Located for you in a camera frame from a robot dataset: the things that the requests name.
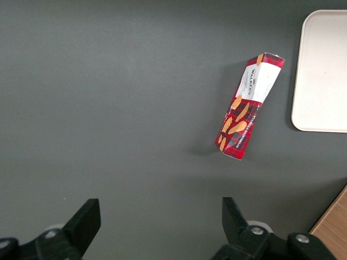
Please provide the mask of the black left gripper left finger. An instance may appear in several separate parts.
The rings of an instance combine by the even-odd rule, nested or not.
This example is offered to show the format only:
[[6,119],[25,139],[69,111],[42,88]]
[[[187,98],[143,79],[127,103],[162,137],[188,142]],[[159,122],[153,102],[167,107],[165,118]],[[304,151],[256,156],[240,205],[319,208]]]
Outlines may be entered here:
[[62,227],[35,239],[38,259],[82,259],[101,227],[98,199],[88,199]]

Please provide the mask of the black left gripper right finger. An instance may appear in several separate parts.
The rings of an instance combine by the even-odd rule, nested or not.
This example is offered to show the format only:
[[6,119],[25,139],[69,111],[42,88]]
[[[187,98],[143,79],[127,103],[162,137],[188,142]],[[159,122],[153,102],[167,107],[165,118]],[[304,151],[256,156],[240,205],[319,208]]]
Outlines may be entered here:
[[222,199],[222,226],[228,244],[212,259],[262,259],[269,248],[270,234],[258,225],[249,225],[232,197]]

